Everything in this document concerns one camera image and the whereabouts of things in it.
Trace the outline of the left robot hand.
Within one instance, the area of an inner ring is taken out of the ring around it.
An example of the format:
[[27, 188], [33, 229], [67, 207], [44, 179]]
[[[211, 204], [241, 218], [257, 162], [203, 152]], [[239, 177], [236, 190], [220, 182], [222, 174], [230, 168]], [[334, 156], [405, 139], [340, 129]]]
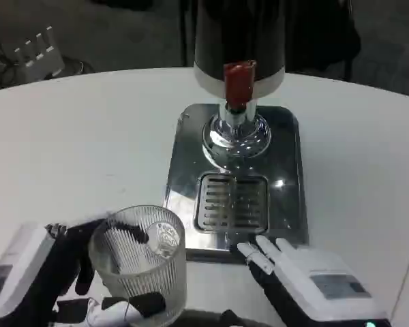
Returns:
[[95, 273], [89, 241], [108, 216], [19, 227], [0, 257], [0, 326], [131, 326], [165, 311], [159, 292], [87, 295]]

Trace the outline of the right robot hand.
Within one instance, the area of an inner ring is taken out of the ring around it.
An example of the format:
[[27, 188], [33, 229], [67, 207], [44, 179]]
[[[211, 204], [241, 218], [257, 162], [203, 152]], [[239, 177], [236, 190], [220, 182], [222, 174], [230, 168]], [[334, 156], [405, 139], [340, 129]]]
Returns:
[[343, 260], [285, 238], [256, 235], [230, 248], [286, 326], [390, 326], [387, 313]]

